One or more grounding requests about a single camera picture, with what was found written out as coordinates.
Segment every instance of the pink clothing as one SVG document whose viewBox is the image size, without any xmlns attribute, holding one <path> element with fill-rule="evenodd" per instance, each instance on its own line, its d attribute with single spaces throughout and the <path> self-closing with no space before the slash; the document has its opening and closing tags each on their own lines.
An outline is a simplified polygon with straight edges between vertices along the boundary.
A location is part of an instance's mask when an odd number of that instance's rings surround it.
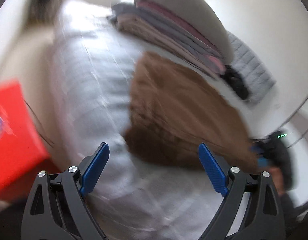
<svg viewBox="0 0 308 240">
<path fill-rule="evenodd" d="M 216 73 L 214 73 L 208 66 L 205 66 L 202 62 L 197 60 L 188 50 L 184 49 L 170 37 L 162 34 L 159 30 L 142 20 L 139 16 L 134 14 L 122 14 L 117 17 L 117 20 L 119 29 L 133 33 L 176 55 L 181 56 L 213 78 L 218 77 Z"/>
<path fill-rule="evenodd" d="M 219 54 L 219 50 L 209 41 L 207 40 L 203 35 L 201 35 L 192 25 L 190 25 L 188 22 L 184 21 L 182 18 L 176 16 L 172 12 L 168 11 L 167 9 L 161 7 L 160 5 L 148 1 L 148 0 L 141 0 L 136 3 L 137 7 L 145 8 L 150 11 L 153 11 L 155 13 L 162 14 L 166 18 L 170 19 L 174 23 L 176 23 L 178 26 L 182 27 L 186 31 L 188 31 L 190 34 L 192 34 L 194 37 L 199 39 L 200 41 L 204 42 L 206 45 L 210 46 L 212 49 L 217 51 Z"/>
</svg>

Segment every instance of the black object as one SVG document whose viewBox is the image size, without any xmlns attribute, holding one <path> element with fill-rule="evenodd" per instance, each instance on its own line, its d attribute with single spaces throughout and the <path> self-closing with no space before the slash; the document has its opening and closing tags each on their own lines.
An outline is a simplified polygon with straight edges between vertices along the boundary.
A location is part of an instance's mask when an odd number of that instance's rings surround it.
<svg viewBox="0 0 308 240">
<path fill-rule="evenodd" d="M 290 234 L 288 240 L 308 240 L 308 213 Z"/>
<path fill-rule="evenodd" d="M 20 240 L 21 222 L 26 199 L 20 200 L 0 212 L 0 240 Z"/>
<path fill-rule="evenodd" d="M 297 226 L 297 214 L 294 208 L 294 203 L 288 193 L 280 196 L 281 207 L 284 211 L 286 237 L 288 237 Z"/>
<path fill-rule="evenodd" d="M 237 167 L 230 167 L 223 157 L 214 155 L 206 146 L 200 147 L 200 155 L 201 151 L 205 151 L 206 155 L 216 160 L 222 172 L 228 174 L 226 184 L 229 191 L 199 240 L 286 239 L 284 214 L 271 176 L 268 173 L 259 176 L 246 174 Z M 203 162 L 202 164 L 204 167 L 212 166 Z M 218 179 L 209 177 L 215 188 L 219 186 L 222 176 Z M 226 236 L 236 217 L 244 192 L 250 192 L 250 197 L 241 226 L 237 233 Z"/>
<path fill-rule="evenodd" d="M 27 200 L 22 240 L 108 240 L 82 195 L 91 192 L 109 158 L 102 143 L 93 156 L 59 174 L 41 171 Z"/>
<path fill-rule="evenodd" d="M 245 174 L 237 167 L 232 169 L 222 157 L 212 155 L 202 146 L 200 157 L 206 154 L 206 160 L 213 161 L 202 162 L 203 166 L 215 165 L 212 182 L 221 188 L 217 176 L 223 175 L 228 192 L 199 240 L 285 239 L 283 212 L 271 177 Z M 52 175 L 40 172 L 26 203 L 21 239 L 108 240 L 82 198 L 94 188 L 108 156 L 108 145 L 102 143 L 95 154 L 84 158 L 78 167 Z M 236 234 L 226 237 L 244 192 L 251 192 L 251 196 L 243 222 Z"/>
<path fill-rule="evenodd" d="M 263 150 L 264 158 L 271 161 L 272 166 L 279 167 L 284 178 L 285 190 L 293 186 L 293 174 L 289 152 L 281 140 L 283 131 L 273 132 L 264 140 L 256 140 L 254 143 Z"/>
<path fill-rule="evenodd" d="M 244 81 L 239 73 L 231 66 L 226 65 L 224 75 L 220 77 L 235 91 L 235 93 L 242 99 L 246 100 L 249 97 L 249 91 L 246 88 Z"/>
</svg>

